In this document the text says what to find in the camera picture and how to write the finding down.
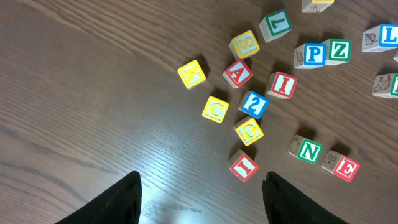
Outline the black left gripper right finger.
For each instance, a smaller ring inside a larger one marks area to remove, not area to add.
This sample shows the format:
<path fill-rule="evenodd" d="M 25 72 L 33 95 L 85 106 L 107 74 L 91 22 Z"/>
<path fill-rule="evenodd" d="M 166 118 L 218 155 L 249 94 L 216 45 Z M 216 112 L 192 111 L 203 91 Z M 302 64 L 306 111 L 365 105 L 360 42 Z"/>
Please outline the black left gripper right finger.
<path fill-rule="evenodd" d="M 262 193 L 269 224 L 348 224 L 276 172 L 267 173 Z"/>

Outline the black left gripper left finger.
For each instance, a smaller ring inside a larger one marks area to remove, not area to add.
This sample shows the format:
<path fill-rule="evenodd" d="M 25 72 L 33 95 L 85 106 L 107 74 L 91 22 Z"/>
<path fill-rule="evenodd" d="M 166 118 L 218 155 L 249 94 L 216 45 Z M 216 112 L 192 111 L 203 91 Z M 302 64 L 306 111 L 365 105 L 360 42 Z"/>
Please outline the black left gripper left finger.
<path fill-rule="evenodd" d="M 138 224 L 141 202 L 140 173 L 132 171 L 57 224 Z"/>

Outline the green N block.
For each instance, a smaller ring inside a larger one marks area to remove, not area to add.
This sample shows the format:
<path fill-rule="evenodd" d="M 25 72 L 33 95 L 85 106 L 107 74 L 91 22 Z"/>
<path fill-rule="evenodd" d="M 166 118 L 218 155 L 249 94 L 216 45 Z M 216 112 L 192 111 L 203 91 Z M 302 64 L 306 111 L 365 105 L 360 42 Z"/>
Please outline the green N block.
<path fill-rule="evenodd" d="M 289 153 L 309 164 L 316 164 L 322 153 L 323 146 L 300 135 L 295 135 L 290 143 Z"/>

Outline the red E block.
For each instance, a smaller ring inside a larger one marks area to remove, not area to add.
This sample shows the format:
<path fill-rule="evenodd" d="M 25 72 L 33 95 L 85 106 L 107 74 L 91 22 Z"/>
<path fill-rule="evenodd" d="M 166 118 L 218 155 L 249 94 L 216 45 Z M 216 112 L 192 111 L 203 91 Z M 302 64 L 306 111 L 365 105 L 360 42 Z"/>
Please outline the red E block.
<path fill-rule="evenodd" d="M 332 150 L 327 152 L 321 163 L 321 168 L 327 170 L 346 182 L 353 181 L 360 167 L 360 163 Z"/>

